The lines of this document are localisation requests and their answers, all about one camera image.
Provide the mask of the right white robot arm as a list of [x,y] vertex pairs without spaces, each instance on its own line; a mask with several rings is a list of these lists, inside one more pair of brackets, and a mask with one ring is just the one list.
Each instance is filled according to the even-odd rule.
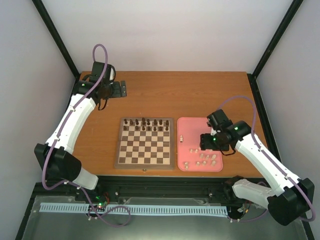
[[253,126],[241,120],[233,123],[228,118],[207,120],[211,133],[202,134],[200,146],[214,147],[224,152],[232,150],[246,157],[262,174],[267,186],[234,177],[231,195],[257,204],[283,226],[295,220],[313,222],[316,211],[313,206],[315,185],[285,167],[258,139]]

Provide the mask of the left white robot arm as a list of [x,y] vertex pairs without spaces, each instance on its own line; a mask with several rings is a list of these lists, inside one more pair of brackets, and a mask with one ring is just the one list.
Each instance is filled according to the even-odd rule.
[[81,161],[73,156],[77,138],[91,112],[100,103],[110,98],[123,98],[127,95],[125,81],[95,85],[89,81],[79,81],[73,88],[69,106],[58,127],[46,143],[38,143],[35,156],[42,169],[41,181],[46,190],[46,178],[58,178],[61,184],[72,184],[87,189],[86,195],[92,201],[103,198],[104,188],[98,185],[99,178],[84,169]]

